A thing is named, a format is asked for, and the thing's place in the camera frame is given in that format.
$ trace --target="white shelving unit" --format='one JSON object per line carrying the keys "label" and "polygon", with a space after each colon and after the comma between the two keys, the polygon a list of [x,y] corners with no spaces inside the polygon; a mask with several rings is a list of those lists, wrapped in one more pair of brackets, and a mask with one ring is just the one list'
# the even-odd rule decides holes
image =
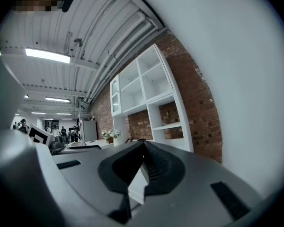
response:
{"label": "white shelving unit", "polygon": [[[114,127],[127,140],[125,118],[147,109],[153,141],[193,152],[189,123],[171,69],[160,49],[154,44],[132,61],[110,83]],[[180,122],[163,125],[159,106],[175,102]],[[181,127],[183,138],[166,139],[164,131]]]}

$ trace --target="ribbed black surface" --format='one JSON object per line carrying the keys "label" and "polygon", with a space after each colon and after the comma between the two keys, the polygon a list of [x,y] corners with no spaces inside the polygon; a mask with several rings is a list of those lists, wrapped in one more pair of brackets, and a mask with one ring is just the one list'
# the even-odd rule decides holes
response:
{"label": "ribbed black surface", "polygon": [[246,205],[225,183],[213,183],[211,184],[211,187],[234,220],[238,220],[249,212],[249,209],[246,207]]}
{"label": "ribbed black surface", "polygon": [[72,166],[76,166],[76,165],[80,165],[81,163],[77,160],[74,161],[68,161],[68,162],[63,162],[63,163],[58,163],[57,167],[61,170],[61,169],[65,169],[68,167],[72,167]]}

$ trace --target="ceiling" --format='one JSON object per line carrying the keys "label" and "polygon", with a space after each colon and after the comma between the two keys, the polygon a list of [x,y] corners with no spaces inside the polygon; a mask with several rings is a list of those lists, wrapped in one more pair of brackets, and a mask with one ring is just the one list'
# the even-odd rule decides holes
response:
{"label": "ceiling", "polygon": [[[43,118],[59,119],[57,113],[72,113],[75,118],[81,112],[83,117],[124,54],[161,28],[158,18],[141,0],[74,0],[66,13],[10,12],[0,28],[0,51],[29,95],[19,113],[43,112]],[[81,48],[74,45],[76,38],[83,40]],[[25,48],[69,55],[71,62],[28,57]],[[71,102],[51,102],[45,96]]]}

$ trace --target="ceiling light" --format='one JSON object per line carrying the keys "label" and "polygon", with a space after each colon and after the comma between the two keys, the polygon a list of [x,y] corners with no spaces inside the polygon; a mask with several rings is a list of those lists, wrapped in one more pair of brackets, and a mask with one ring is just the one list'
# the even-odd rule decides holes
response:
{"label": "ceiling light", "polygon": [[34,50],[34,49],[25,49],[27,56],[33,56],[43,59],[49,59],[53,61],[59,61],[69,64],[70,63],[70,56],[61,55],[53,52],[41,51],[41,50]]}
{"label": "ceiling light", "polygon": [[54,97],[45,97],[46,100],[51,100],[51,101],[59,101],[59,102],[66,102],[69,103],[70,100],[69,99],[61,99],[61,98],[54,98]]}

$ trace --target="ceiling-mounted device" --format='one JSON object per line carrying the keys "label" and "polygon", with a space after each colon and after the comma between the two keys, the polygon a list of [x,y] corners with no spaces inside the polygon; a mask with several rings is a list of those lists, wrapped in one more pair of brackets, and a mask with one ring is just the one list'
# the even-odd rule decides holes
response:
{"label": "ceiling-mounted device", "polygon": [[61,0],[58,8],[62,10],[63,13],[66,13],[74,0]]}

